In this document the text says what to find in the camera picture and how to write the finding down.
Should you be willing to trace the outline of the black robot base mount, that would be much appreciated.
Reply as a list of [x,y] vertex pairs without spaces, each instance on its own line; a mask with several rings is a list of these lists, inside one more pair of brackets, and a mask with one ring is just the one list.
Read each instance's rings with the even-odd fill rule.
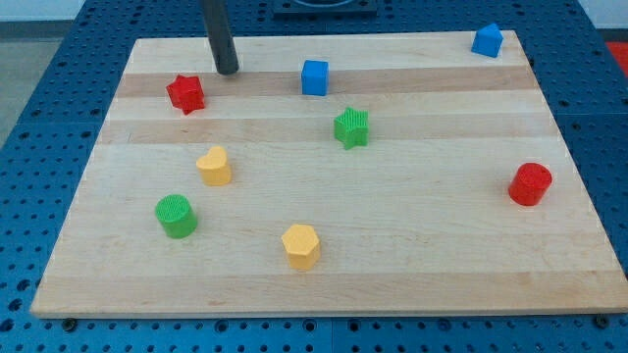
[[377,0],[272,0],[274,18],[367,15],[378,12]]

